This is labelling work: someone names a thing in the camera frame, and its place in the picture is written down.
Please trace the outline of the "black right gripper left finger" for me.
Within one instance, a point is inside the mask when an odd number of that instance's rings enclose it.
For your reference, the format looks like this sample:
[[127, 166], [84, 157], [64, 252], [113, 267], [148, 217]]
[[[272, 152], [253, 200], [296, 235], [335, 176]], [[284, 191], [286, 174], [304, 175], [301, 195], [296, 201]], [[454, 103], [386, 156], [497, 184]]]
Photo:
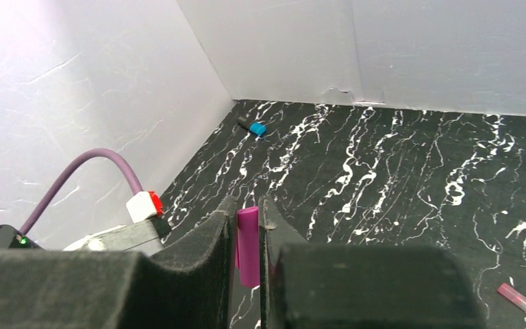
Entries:
[[226, 328], [238, 203], [160, 252], [0, 249], [0, 328]]

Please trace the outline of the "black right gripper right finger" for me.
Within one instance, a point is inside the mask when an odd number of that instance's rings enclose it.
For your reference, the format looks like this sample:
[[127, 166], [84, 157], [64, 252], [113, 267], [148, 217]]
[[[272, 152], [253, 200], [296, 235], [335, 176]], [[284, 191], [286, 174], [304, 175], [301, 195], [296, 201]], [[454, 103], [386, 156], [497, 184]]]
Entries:
[[263, 328], [485, 328], [467, 274], [430, 246], [311, 243], [258, 203]]

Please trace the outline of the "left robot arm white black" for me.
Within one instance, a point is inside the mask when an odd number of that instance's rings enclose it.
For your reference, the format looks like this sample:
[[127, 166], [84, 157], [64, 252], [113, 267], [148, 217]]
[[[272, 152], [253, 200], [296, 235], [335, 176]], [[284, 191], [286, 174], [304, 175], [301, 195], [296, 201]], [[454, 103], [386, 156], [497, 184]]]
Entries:
[[[171, 233], [168, 221], [152, 217], [128, 226], [116, 226], [85, 237], [64, 248], [73, 251], [135, 251], [151, 256], [163, 248], [162, 239]], [[39, 244], [10, 225], [0, 225], [0, 249], [42, 249]]]

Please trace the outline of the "magenta pen cap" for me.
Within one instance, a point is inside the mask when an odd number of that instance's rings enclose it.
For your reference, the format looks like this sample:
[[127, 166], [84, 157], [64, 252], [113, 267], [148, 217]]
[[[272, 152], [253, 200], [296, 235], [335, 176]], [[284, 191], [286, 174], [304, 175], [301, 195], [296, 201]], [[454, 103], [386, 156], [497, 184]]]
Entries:
[[260, 285], [259, 208], [249, 207], [238, 211], [236, 267], [243, 286]]

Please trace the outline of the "pink translucent pen cap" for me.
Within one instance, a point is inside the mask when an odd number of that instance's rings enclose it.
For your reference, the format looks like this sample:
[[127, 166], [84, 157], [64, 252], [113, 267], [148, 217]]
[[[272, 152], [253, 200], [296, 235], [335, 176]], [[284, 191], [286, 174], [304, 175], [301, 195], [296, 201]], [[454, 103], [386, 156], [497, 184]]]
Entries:
[[526, 314], [526, 297], [524, 295], [506, 283], [501, 284], [497, 292]]

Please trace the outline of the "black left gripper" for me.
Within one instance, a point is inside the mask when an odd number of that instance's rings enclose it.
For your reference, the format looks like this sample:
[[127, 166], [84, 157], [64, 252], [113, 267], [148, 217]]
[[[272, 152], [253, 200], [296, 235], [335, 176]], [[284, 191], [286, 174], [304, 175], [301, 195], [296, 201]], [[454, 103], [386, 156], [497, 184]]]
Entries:
[[162, 239], [171, 233], [171, 226], [163, 217], [152, 217], [128, 226], [116, 226], [86, 235], [64, 251], [141, 252], [152, 256], [162, 250]]

